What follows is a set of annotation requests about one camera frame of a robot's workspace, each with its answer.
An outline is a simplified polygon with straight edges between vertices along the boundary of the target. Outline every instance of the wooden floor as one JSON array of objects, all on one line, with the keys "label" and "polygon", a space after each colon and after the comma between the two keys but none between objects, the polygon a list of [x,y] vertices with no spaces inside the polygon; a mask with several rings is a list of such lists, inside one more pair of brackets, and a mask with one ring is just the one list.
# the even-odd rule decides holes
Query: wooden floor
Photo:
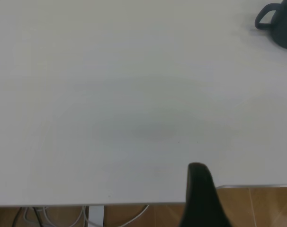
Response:
[{"label": "wooden floor", "polygon": [[[234,227],[287,227],[287,188],[220,189],[218,194]],[[105,226],[118,226],[138,214],[144,206],[106,206]],[[184,206],[152,205],[127,227],[177,227]],[[0,227],[10,227],[18,208],[0,208]],[[51,221],[69,226],[77,218],[80,207],[49,208]],[[29,212],[29,219],[35,220]],[[83,220],[76,227],[82,227]],[[31,227],[20,217],[17,227]]]}]

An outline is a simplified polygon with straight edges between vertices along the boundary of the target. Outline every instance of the white desk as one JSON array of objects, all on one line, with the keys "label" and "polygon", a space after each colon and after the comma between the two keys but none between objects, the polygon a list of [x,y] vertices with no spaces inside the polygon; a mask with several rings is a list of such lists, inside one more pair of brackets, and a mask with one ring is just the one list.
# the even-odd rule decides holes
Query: white desk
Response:
[{"label": "white desk", "polygon": [[0,0],[0,205],[287,184],[287,51],[265,0]]}]

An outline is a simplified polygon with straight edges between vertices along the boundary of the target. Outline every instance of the desk leg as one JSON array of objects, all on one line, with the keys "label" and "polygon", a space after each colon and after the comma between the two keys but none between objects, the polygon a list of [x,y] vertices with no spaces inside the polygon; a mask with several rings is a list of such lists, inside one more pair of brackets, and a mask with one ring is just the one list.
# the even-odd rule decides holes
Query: desk leg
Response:
[{"label": "desk leg", "polygon": [[89,221],[96,225],[104,225],[104,208],[105,206],[89,206]]}]

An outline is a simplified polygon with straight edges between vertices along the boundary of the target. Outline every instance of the cable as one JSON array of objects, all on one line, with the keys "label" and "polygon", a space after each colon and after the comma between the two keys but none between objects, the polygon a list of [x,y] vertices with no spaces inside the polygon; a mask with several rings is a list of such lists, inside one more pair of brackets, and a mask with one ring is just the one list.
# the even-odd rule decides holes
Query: cable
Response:
[{"label": "cable", "polygon": [[41,209],[37,209],[37,208],[35,208],[36,210],[37,210],[37,212],[41,212],[41,211],[43,211],[43,208],[41,208]]},{"label": "cable", "polygon": [[15,227],[15,226],[16,226],[16,223],[17,223],[18,218],[19,218],[19,216],[20,216],[21,210],[22,210],[22,207],[19,208],[19,210],[17,211],[17,214],[15,215],[14,220],[13,220],[13,223],[12,223],[12,227]]},{"label": "cable", "polygon": [[[120,225],[120,226],[117,226],[117,227],[124,227],[124,226],[130,224],[132,221],[134,221],[134,220],[137,219],[139,216],[141,216],[141,215],[148,209],[148,207],[149,207],[149,205],[146,205],[142,212],[140,212],[138,215],[136,215],[134,218],[132,218],[132,219],[129,220],[128,222],[126,222],[126,223],[124,223],[124,224],[122,224],[122,225]],[[86,208],[85,208],[85,206],[82,207],[82,210],[83,210],[83,214],[84,214],[84,216],[85,216],[86,222],[87,222],[88,224],[90,224],[90,225],[92,225],[92,226],[94,226],[94,227],[103,227],[103,226],[97,225],[97,224],[95,224],[95,223],[93,223],[93,222],[91,222],[91,221],[88,220],[87,215],[86,215]]]},{"label": "cable", "polygon": [[[43,212],[44,212],[44,215],[45,215],[45,219],[46,219],[53,227],[57,227],[54,223],[52,223],[52,222],[50,221],[50,219],[49,219],[49,217],[48,217],[48,214],[47,214],[47,212],[46,212],[45,207],[43,207]],[[75,221],[72,225],[70,225],[69,227],[75,226],[75,225],[79,222],[79,220],[80,220],[82,214],[83,214],[83,208],[81,209],[81,212],[79,213],[79,216],[78,216],[78,218],[76,219],[76,221]]]},{"label": "cable", "polygon": [[[120,226],[117,226],[117,227],[125,227],[126,225],[130,224],[135,219],[137,219],[139,216],[141,216],[148,209],[148,207],[149,207],[149,205],[146,205],[145,208],[138,215],[136,215],[134,218],[132,218],[128,222],[126,222],[126,223],[124,223],[124,224],[122,224]],[[31,209],[31,210],[33,210],[35,212],[35,215],[37,217],[38,222],[30,221],[30,220],[27,219],[28,209]],[[57,227],[54,223],[52,223],[50,221],[49,216],[48,216],[48,214],[46,212],[47,209],[48,209],[48,207],[43,207],[40,210],[38,210],[36,208],[26,208],[25,212],[24,212],[24,216],[23,216],[24,221],[29,223],[29,224],[32,224],[32,225],[39,225],[40,227]],[[49,224],[44,224],[44,223],[41,222],[41,219],[40,219],[40,217],[38,215],[38,211],[42,211],[44,213],[45,219],[48,221]],[[15,224],[17,222],[17,218],[19,216],[19,213],[17,213],[17,215],[15,217],[16,220],[14,219],[14,222],[13,222],[14,225],[12,225],[12,227],[15,227]],[[83,225],[82,225],[82,227],[85,227],[86,223],[92,225],[93,227],[103,227],[103,226],[97,225],[97,224],[95,224],[95,223],[93,223],[93,222],[88,220],[87,215],[86,215],[86,207],[85,206],[82,206],[81,212],[80,212],[79,216],[77,217],[76,221],[72,225],[70,225],[69,227],[74,227],[79,222],[79,220],[81,218],[81,215],[83,215]]]},{"label": "cable", "polygon": [[[38,224],[39,224],[38,222],[36,222],[36,221],[30,221],[29,219],[27,219],[28,209],[29,209],[28,207],[25,209],[24,216],[23,216],[24,221],[27,222],[27,223],[29,223],[29,224],[31,224],[31,225],[38,225]],[[45,227],[54,227],[54,226],[51,226],[51,225],[49,225],[49,224],[43,224],[43,226],[45,226]]]},{"label": "cable", "polygon": [[37,212],[37,210],[35,209],[35,207],[33,207],[33,210],[34,210],[34,213],[35,213],[36,218],[37,218],[37,220],[38,220],[39,227],[43,227],[43,223],[42,223],[42,221],[41,221],[41,219],[40,219],[40,217],[39,217],[39,215],[38,215],[38,212]]}]

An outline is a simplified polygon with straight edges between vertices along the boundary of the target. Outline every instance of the mug handle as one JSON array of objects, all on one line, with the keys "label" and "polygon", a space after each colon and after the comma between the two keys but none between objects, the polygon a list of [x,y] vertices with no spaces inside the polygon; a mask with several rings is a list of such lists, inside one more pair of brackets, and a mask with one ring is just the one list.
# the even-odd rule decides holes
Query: mug handle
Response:
[{"label": "mug handle", "polygon": [[270,3],[268,5],[266,5],[261,11],[260,13],[257,15],[256,19],[255,19],[255,27],[259,30],[269,30],[271,24],[265,24],[265,23],[261,23],[261,19],[270,11],[274,11],[274,10],[280,10],[281,9],[281,4],[280,3]]}]

